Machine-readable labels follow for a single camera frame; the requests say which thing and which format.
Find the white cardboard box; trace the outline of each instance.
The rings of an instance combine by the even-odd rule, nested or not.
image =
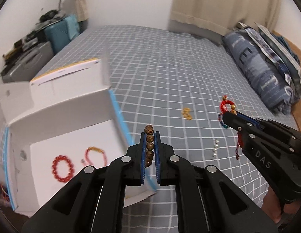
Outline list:
[[[64,186],[51,172],[57,155],[67,155],[77,174],[88,147],[103,149],[109,165],[132,145],[104,59],[70,65],[29,83],[2,84],[0,103],[8,126],[7,186],[20,214],[33,215]],[[103,166],[99,153],[89,156],[97,168]],[[59,164],[58,172],[65,176],[67,166]],[[155,187],[146,179],[141,187],[127,187],[125,206],[154,194]]]

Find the white wall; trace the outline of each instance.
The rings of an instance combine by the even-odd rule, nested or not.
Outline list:
[[[166,29],[173,0],[86,0],[89,27],[140,25]]]
[[[0,10],[0,71],[4,65],[2,55],[13,44],[30,32],[39,17],[58,7],[59,0],[7,0]],[[0,108],[0,130],[3,124]],[[0,167],[0,181],[4,182],[4,172]]]
[[[173,0],[86,0],[89,27],[140,25],[167,29]],[[282,0],[275,30],[301,49],[301,13],[293,0]]]
[[[293,0],[282,0],[274,29],[301,49],[301,12]]]

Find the gray checkered sheet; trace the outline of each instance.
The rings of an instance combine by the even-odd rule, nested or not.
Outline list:
[[[104,26],[86,30],[60,51],[38,74],[69,63],[98,57],[109,49],[111,82],[124,119],[136,143],[146,124],[163,143],[193,165],[213,164],[259,206],[267,183],[240,153],[237,134],[217,120],[224,94],[237,110],[253,118],[273,119],[293,128],[292,116],[274,116],[262,103],[222,46],[189,34],[138,26]],[[189,107],[192,120],[182,117]],[[213,157],[215,140],[218,153]],[[151,176],[156,180],[154,164]],[[174,186],[124,209],[123,232],[178,232]]]

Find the wooden bead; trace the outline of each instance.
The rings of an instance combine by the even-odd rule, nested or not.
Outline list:
[[[148,124],[144,128],[144,132],[146,133],[147,130],[153,130],[153,127],[150,124]]]
[[[146,167],[150,167],[152,164],[152,161],[146,161]]]
[[[146,159],[151,158],[151,160],[153,160],[153,156],[154,156],[154,152],[147,150],[146,151]]]
[[[154,140],[155,140],[155,138],[154,138],[154,136],[152,136],[152,135],[148,135],[148,136],[146,137],[146,141],[147,141],[148,143],[152,143]]]
[[[147,150],[150,150],[150,151],[151,151],[152,149],[154,149],[154,147],[155,147],[155,146],[154,146],[153,143],[147,143],[147,144],[146,144]]]
[[[147,134],[147,135],[153,135],[153,133],[154,133],[154,130],[153,130],[153,129],[147,129],[147,130],[146,130],[146,134]]]

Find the folded blanket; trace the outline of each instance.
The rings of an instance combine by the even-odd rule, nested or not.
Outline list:
[[[290,45],[288,44],[288,42],[286,42],[286,40],[284,39],[283,36],[276,36],[275,34],[272,34],[273,37],[283,46],[285,47],[285,49],[287,49],[287,51],[289,52],[289,54],[291,54],[291,56],[296,60],[296,62],[301,65],[301,62],[299,60],[299,57],[296,53],[293,52],[293,50],[290,48]]]
[[[276,66],[282,78],[286,83],[291,86],[295,92],[294,84],[292,83],[292,78],[289,69],[284,64],[283,60],[274,52],[273,49],[265,42],[263,37],[253,28],[247,26],[244,23],[239,24],[243,27],[249,37],[255,42],[255,44],[260,48],[260,50],[265,54],[265,56]]]
[[[231,32],[223,42],[267,108],[289,115],[294,91],[248,33],[245,30]]]
[[[292,57],[292,55],[283,47],[264,26],[257,24],[259,33],[266,43],[275,51],[275,53],[283,60],[289,69],[292,82],[295,87],[295,101],[301,99],[301,67]]]

